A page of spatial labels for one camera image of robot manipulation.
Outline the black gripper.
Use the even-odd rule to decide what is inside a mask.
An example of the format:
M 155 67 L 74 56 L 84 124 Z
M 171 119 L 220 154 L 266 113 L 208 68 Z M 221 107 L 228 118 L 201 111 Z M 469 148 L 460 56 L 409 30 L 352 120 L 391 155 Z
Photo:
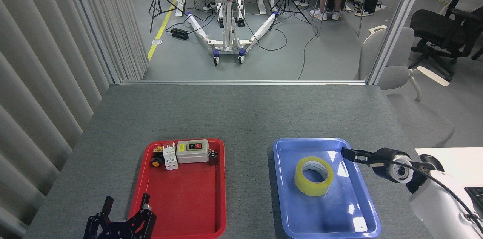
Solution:
M 149 204 L 150 195 L 143 193 L 140 209 L 127 222 L 111 222 L 109 215 L 114 198 L 107 196 L 102 210 L 90 216 L 83 234 L 84 239 L 150 239 L 156 215 Z
M 410 182 L 412 180 L 412 169 L 407 167 L 412 165 L 411 158 L 405 152 L 381 148 L 373 153 L 342 147 L 341 154 L 344 159 L 353 163 L 370 165 L 372 162 L 377 162 L 379 166 L 373 167 L 373 171 L 390 182 Z

